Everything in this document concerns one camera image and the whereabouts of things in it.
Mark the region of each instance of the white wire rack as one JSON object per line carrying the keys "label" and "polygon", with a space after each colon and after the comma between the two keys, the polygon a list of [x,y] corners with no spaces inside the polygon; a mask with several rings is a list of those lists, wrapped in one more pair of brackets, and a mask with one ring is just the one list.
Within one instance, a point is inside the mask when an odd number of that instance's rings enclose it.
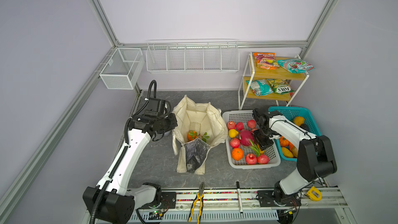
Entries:
{"label": "white wire rack", "polygon": [[99,75],[109,89],[134,89],[144,63],[140,48],[118,47]]}
{"label": "white wire rack", "polygon": [[176,42],[166,45],[161,41],[148,41],[147,70],[151,73],[237,72],[238,42]]}

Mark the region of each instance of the wire basket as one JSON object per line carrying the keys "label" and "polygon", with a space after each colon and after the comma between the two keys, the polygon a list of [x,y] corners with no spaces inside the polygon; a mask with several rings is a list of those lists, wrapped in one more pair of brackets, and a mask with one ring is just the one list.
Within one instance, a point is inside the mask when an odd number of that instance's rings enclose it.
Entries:
{"label": "wire basket", "polygon": [[[235,123],[242,122],[243,126],[246,130],[251,130],[247,127],[247,121],[253,119],[253,110],[240,110],[240,111],[229,111],[224,112],[222,114],[222,119],[228,123],[230,121],[234,121]],[[271,168],[278,166],[281,163],[281,158],[278,155],[278,150],[276,148],[275,143],[265,149],[264,154],[269,157],[269,162],[267,164],[255,164],[255,165],[248,165],[246,164],[246,155],[249,153],[254,153],[254,151],[248,147],[244,147],[240,145],[239,148],[243,150],[243,158],[239,161],[232,159],[231,152],[233,148],[229,145],[229,141],[231,138],[228,138],[228,142],[226,144],[226,151],[228,154],[228,161],[229,164],[235,169],[262,169],[262,168]]]}
{"label": "wire basket", "polygon": [[[283,114],[288,120],[293,122],[293,119],[297,116],[301,116],[304,118],[304,124],[308,126],[310,132],[315,134],[316,136],[321,136],[321,131],[319,130],[314,117],[312,116],[310,110],[304,107],[270,107],[268,111],[278,111]],[[297,158],[289,158],[285,157],[282,153],[282,148],[278,140],[274,139],[275,143],[277,144],[277,148],[281,158],[287,161],[297,161]]]}
{"label": "wire basket", "polygon": [[237,72],[238,42],[148,44],[147,70],[165,72]]}
{"label": "wire basket", "polygon": [[140,48],[118,47],[99,75],[109,89],[134,89],[144,63]]}

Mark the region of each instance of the yellow tape measure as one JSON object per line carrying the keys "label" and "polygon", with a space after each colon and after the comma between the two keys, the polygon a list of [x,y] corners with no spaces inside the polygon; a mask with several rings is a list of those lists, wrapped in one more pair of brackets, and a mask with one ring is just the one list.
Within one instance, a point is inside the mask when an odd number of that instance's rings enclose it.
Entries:
{"label": "yellow tape measure", "polygon": [[313,186],[306,194],[313,201],[320,201],[322,199],[322,193]]}

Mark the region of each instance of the wooden shelf board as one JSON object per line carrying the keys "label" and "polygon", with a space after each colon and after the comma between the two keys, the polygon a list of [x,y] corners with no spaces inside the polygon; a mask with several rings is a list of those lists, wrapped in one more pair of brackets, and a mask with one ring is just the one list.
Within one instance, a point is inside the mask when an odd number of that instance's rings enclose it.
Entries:
{"label": "wooden shelf board", "polygon": [[[243,77],[243,93],[246,92],[246,89],[248,87],[248,84],[246,82],[250,80],[249,76],[245,76]],[[273,100],[273,101],[290,101],[290,94],[286,93],[286,94],[277,94],[277,93],[270,93],[268,95],[265,96],[256,96],[251,89],[249,89],[248,95],[246,96],[246,98],[250,98],[250,99],[269,99],[269,100]]]}
{"label": "wooden shelf board", "polygon": [[[261,79],[284,79],[284,80],[296,80],[296,81],[304,81],[305,73],[290,73],[283,67],[279,67],[277,69],[263,69],[257,67],[256,60],[253,55],[251,56],[254,62],[254,76],[256,78]],[[275,57],[277,60],[286,60],[290,59],[287,57]]]}

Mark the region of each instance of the beige bag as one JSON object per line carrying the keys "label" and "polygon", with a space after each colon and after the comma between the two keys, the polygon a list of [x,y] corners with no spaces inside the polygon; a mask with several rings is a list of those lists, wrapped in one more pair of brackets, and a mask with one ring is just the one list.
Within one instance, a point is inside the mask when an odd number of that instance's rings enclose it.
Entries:
{"label": "beige bag", "polygon": [[[174,154],[178,154],[178,143],[181,143],[180,156],[178,158],[177,172],[187,172],[184,143],[188,142],[188,132],[197,131],[198,134],[207,132],[207,144],[212,147],[224,143],[228,137],[228,129],[221,117],[221,109],[216,109],[209,103],[195,103],[186,95],[174,107],[173,113],[176,115],[178,126],[173,129],[173,149]],[[203,175],[205,173],[205,163],[202,164],[195,174]]]}

